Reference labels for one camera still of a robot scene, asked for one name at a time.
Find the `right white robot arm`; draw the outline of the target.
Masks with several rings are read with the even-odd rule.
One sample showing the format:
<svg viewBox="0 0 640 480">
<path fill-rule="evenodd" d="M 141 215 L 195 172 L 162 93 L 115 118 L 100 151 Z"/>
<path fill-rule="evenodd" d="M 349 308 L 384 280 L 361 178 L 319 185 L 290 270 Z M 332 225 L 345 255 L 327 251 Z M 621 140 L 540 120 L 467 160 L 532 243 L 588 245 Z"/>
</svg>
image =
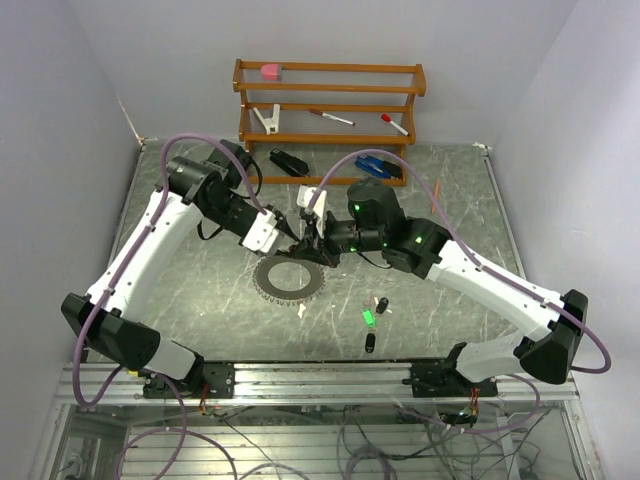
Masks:
<svg viewBox="0 0 640 480">
<path fill-rule="evenodd" d="M 455 345 L 437 379 L 448 393 L 463 395 L 490 377 L 521 372 L 548 384 L 567 380 L 582 337 L 584 294 L 535 286 L 464 250 L 446 228 L 406 216 L 394 190 L 377 179 L 348 188 L 348 220 L 327 210 L 326 197 L 322 189 L 300 188 L 297 204 L 306 228 L 294 258 L 336 267 L 344 254 L 377 251 L 391 268 L 453 288 L 516 327 L 510 336 Z"/>
</svg>

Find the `metal disc with keyrings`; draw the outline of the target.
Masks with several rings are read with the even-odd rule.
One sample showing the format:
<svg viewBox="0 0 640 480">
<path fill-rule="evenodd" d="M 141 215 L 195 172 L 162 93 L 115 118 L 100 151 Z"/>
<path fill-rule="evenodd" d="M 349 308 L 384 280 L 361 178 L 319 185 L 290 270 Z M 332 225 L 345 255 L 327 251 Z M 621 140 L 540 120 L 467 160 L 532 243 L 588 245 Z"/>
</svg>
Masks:
<svg viewBox="0 0 640 480">
<path fill-rule="evenodd" d="M 280 256 L 262 259 L 253 271 L 252 279 L 263 299 L 281 306 L 311 300 L 324 286 L 324 272 L 317 265 Z"/>
</svg>

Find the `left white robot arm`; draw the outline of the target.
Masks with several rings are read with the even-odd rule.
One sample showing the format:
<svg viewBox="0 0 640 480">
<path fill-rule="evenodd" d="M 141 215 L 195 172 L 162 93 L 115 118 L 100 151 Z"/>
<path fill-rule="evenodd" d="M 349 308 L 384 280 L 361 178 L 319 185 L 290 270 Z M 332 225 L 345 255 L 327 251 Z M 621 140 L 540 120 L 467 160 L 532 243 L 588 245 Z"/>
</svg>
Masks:
<svg viewBox="0 0 640 480">
<path fill-rule="evenodd" d="M 168 377 L 182 397 L 203 387 L 201 357 L 142 324 L 153 286 L 171 257 L 203 219 L 235 234 L 240 246 L 273 255 L 292 233 L 284 217 L 261 206 L 256 197 L 237 194 L 249 182 L 251 160 L 243 147 L 208 138 L 213 157 L 161 161 L 161 183 L 120 253 L 86 293 L 68 294 L 61 311 L 77 336 L 74 361 L 91 348 L 129 370 L 151 370 Z"/>
</svg>

